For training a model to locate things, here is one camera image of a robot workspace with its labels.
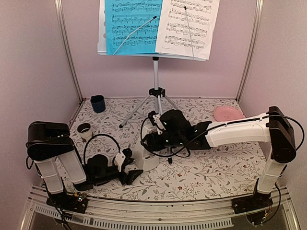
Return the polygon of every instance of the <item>white cup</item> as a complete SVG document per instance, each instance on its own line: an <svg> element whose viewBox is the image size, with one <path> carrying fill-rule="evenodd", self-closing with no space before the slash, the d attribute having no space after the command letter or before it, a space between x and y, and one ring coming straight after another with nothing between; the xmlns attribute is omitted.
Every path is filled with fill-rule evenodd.
<svg viewBox="0 0 307 230"><path fill-rule="evenodd" d="M83 123L78 126L77 131L83 142L88 142L93 136L93 129L89 123Z"/></svg>

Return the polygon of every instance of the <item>table surface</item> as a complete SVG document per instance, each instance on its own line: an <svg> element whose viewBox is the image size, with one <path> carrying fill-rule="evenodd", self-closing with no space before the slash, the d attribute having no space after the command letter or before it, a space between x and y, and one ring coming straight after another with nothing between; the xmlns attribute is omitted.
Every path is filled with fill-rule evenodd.
<svg viewBox="0 0 307 230"><path fill-rule="evenodd" d="M192 123L212 120L213 111L218 106L232 106L240 110L235 100L220 99L173 99L174 103ZM90 123L94 134L106 133L113 136L122 149L133 147L140 134L144 116L154 110L154 100L149 99L128 123L118 126L140 102L140 99L106 99L106 110L97 114L89 101L86 101L71 128L71 138L83 156L85 143L76 133L78 125ZM171 105L162 100L164 111ZM95 154L105 154L109 165L117 149L111 140L98 137L88 146L87 158ZM65 169L56 161L59 172L68 191L75 189ZM122 186L118 180L94 187L87 191L89 196L121 200L141 201L188 201L222 198L253 192L257 177L266 163L257 142L237 143L211 150L192 151L189 158L173 157L169 164L166 158L160 159L155 169L144 172L132 185ZM137 169L133 164L130 169Z"/></svg>

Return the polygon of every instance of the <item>cup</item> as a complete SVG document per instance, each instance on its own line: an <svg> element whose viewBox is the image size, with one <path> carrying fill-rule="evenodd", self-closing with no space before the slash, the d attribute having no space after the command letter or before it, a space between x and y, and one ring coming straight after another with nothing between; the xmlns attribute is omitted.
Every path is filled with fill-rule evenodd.
<svg viewBox="0 0 307 230"><path fill-rule="evenodd" d="M79 136L81 137L83 142L88 142L89 139L93 136L93 130L89 123L83 123L78 126L77 132L79 133Z"/></svg>
<svg viewBox="0 0 307 230"><path fill-rule="evenodd" d="M91 104L95 113L101 113L106 110L105 98L103 95L92 96Z"/></svg>

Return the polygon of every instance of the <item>metal corner post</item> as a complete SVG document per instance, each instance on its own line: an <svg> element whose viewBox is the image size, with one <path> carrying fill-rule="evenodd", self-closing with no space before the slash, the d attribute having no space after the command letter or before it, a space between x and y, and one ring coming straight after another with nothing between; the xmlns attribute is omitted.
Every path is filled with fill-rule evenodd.
<svg viewBox="0 0 307 230"><path fill-rule="evenodd" d="M263 7L263 0L257 0L253 30L252 30L251 39L250 39L249 48L248 48L248 55L247 55L246 62L244 65L244 70L243 70L240 86L236 94L236 101L238 103L240 103L242 99L244 88L245 88L245 85L248 79L248 73L249 73L251 62L253 59L258 31L259 31L260 22L261 22L262 7Z"/></svg>
<svg viewBox="0 0 307 230"><path fill-rule="evenodd" d="M58 22L59 22L60 33L61 33L62 40L64 43L66 58L68 61L70 72L71 72L72 82L75 87L79 102L81 103L83 101L83 95L82 95L79 81L77 78L76 69L75 69L75 66L72 60L71 49L69 46L67 30L66 30L66 25L65 25L65 20L64 20L62 0L55 0L55 6L56 6L56 13L57 13Z"/></svg>

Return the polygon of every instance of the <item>dark blue mug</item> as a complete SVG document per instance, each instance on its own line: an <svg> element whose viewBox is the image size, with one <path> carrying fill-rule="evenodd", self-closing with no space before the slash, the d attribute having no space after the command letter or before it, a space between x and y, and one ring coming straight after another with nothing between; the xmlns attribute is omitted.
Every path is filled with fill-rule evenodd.
<svg viewBox="0 0 307 230"><path fill-rule="evenodd" d="M105 98L103 95L92 96L91 104L95 113L101 113L106 110Z"/></svg>

